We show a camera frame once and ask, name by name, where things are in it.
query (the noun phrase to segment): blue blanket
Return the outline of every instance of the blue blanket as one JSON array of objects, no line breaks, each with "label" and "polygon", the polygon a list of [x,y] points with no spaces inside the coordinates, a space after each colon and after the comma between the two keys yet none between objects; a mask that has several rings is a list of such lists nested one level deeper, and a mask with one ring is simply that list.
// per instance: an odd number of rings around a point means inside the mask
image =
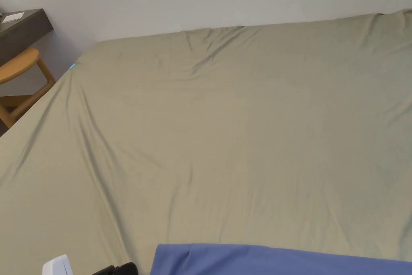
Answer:
[{"label": "blue blanket", "polygon": [[159,245],[150,275],[411,275],[412,262],[250,245]]}]

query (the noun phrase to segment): stool leg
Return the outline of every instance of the stool leg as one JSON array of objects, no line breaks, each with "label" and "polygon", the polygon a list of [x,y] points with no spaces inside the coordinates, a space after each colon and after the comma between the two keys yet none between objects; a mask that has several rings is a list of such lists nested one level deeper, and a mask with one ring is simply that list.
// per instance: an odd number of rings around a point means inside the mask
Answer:
[{"label": "stool leg", "polygon": [[39,66],[43,75],[46,77],[47,83],[55,84],[55,79],[53,78],[52,74],[50,73],[49,69],[47,68],[46,64],[44,63],[44,61],[42,61],[41,58],[37,60],[37,65]]},{"label": "stool leg", "polygon": [[11,114],[0,104],[0,119],[5,123],[8,128],[11,128],[15,124],[14,118]]}]

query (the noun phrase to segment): khaki bed sheet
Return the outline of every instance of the khaki bed sheet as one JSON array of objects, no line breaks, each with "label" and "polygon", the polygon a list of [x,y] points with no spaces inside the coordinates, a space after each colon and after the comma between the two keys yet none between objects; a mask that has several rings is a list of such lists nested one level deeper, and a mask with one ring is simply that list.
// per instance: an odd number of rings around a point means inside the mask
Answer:
[{"label": "khaki bed sheet", "polygon": [[100,42],[0,139],[0,265],[159,243],[412,261],[412,12]]}]

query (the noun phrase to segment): paper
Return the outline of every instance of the paper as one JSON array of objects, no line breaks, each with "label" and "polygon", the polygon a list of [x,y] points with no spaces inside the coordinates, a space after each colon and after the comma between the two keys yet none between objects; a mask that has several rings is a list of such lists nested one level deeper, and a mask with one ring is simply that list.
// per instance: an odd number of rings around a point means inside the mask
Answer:
[{"label": "paper", "polygon": [[9,21],[16,21],[18,19],[21,19],[23,17],[23,14],[24,14],[24,12],[8,15],[8,16],[6,16],[6,18],[1,23],[3,24],[3,23],[6,23],[6,22],[9,22]]}]

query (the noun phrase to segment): dark wooden desk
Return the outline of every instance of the dark wooden desk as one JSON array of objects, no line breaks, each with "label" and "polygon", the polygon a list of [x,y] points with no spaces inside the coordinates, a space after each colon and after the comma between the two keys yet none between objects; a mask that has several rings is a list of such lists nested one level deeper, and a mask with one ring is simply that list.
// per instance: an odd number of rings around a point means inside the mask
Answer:
[{"label": "dark wooden desk", "polygon": [[[0,22],[7,15],[15,13],[19,12],[3,14]],[[42,8],[24,11],[23,17],[19,20],[4,24],[0,23],[0,66],[13,59],[52,30],[53,26]]]}]

